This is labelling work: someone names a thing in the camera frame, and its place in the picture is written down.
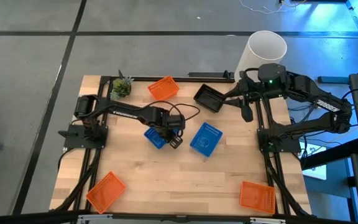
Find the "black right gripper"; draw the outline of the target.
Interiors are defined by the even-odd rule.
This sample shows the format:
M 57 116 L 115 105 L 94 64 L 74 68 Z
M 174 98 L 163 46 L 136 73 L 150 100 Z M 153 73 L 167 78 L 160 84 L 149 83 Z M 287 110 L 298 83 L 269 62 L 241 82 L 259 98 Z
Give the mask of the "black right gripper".
M 232 90 L 223 94 L 224 98 L 231 98 L 235 96 L 243 96 L 242 98 L 235 98 L 231 100 L 225 100 L 225 105 L 235 106 L 242 108 L 244 105 L 261 101 L 260 94 L 257 93 L 257 85 L 253 79 L 249 78 L 246 71 L 239 72 L 239 84 L 237 84 Z

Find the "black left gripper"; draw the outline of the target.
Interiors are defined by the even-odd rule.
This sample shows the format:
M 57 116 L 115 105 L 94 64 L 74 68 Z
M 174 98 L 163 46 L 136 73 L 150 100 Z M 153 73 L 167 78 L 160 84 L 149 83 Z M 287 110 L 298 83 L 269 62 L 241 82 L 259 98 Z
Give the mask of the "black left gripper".
M 161 120 L 157 122 L 157 131 L 162 133 L 162 138 L 165 141 L 170 141 L 169 145 L 174 149 L 177 149 L 183 142 L 180 136 L 175 136 L 175 129 L 170 115 L 163 116 Z

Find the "orange plastic basket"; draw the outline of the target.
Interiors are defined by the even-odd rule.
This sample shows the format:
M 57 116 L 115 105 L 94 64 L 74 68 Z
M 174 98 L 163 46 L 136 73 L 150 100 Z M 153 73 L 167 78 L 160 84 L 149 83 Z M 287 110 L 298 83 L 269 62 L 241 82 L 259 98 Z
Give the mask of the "orange plastic basket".
M 252 208 L 254 210 L 274 214 L 275 209 L 275 188 L 268 185 L 255 184 L 243 181 L 239 204 L 242 207 Z
M 149 85 L 148 90 L 156 100 L 167 100 L 178 93 L 179 86 L 173 77 L 167 76 Z
M 125 184 L 110 171 L 86 194 L 86 199 L 99 214 L 102 214 L 125 189 Z

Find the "black bar behind table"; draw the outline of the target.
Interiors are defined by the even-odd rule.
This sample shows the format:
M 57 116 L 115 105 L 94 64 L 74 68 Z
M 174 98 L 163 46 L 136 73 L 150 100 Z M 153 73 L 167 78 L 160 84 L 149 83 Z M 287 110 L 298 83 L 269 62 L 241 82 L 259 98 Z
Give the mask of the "black bar behind table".
M 232 79 L 232 78 L 234 78 L 234 73 L 228 72 L 227 70 L 225 70 L 224 72 L 189 72 L 188 76 L 189 77 Z

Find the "small green potted plant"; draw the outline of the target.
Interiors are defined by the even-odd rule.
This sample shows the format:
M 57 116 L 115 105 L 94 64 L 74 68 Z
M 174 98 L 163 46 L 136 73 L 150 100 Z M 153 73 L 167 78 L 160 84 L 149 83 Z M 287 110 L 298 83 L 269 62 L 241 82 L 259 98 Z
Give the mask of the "small green potted plant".
M 112 90 L 110 93 L 110 99 L 112 100 L 125 98 L 130 95 L 132 90 L 132 82 L 134 79 L 124 76 L 120 70 L 118 70 L 118 73 L 119 77 L 112 81 Z

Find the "blue floor bar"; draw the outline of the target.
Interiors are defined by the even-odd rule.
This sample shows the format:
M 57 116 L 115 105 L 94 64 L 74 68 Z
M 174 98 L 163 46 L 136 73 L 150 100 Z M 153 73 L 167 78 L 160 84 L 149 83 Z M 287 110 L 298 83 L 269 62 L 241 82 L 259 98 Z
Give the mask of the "blue floor bar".
M 318 83 L 325 83 L 325 84 L 342 84 L 348 85 L 349 78 L 348 77 L 327 77 L 327 76 L 320 76 L 317 78 Z

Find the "black diagonal beam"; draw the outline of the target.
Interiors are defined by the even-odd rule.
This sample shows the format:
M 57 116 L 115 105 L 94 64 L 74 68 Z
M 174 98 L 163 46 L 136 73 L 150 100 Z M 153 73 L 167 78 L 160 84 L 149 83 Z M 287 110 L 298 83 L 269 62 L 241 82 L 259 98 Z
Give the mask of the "black diagonal beam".
M 340 146 L 332 147 L 301 159 L 301 169 L 307 170 L 326 165 L 334 161 L 346 159 L 352 154 L 358 154 L 358 139 L 351 140 Z

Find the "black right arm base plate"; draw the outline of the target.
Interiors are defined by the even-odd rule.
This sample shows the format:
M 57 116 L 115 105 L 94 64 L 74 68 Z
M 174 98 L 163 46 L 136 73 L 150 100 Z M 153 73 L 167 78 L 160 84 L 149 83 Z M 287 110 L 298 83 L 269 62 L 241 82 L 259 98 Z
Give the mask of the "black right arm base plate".
M 269 129 L 258 129 L 257 138 L 262 152 L 301 152 L 299 140 L 287 134 L 273 135 Z

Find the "black table edge rail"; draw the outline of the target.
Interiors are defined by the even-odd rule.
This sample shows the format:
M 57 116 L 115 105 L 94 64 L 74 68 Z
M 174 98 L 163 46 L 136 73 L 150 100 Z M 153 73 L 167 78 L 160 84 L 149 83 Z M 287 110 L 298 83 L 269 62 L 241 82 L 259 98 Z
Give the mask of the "black table edge rail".
M 286 224 L 358 224 L 316 218 L 313 216 L 298 217 L 293 215 L 273 215 L 271 217 L 286 220 Z M 88 210 L 53 210 L 43 213 L 26 213 L 18 215 L 0 216 L 0 224 L 59 224 L 70 222 L 85 222 L 91 220 L 158 220 L 161 222 L 188 223 L 188 222 L 241 222 L 250 224 L 248 216 L 217 216 L 217 215 L 161 215 L 161 214 L 138 214 L 138 213 L 92 213 Z

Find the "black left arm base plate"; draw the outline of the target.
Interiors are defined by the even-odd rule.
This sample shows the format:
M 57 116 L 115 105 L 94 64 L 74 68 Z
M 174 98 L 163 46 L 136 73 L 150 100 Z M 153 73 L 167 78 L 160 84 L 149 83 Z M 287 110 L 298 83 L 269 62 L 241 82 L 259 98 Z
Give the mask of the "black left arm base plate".
M 89 129 L 83 125 L 69 125 L 67 131 L 58 133 L 65 138 L 64 147 L 67 148 L 104 148 L 109 128 L 97 125 Z

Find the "silver rail bracket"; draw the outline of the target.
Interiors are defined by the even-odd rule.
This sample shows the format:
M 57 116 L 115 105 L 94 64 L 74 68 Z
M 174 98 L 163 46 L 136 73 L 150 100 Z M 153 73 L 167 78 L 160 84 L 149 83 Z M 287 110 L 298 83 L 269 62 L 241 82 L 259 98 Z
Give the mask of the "silver rail bracket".
M 250 217 L 250 224 L 286 224 L 286 220 L 276 218 Z

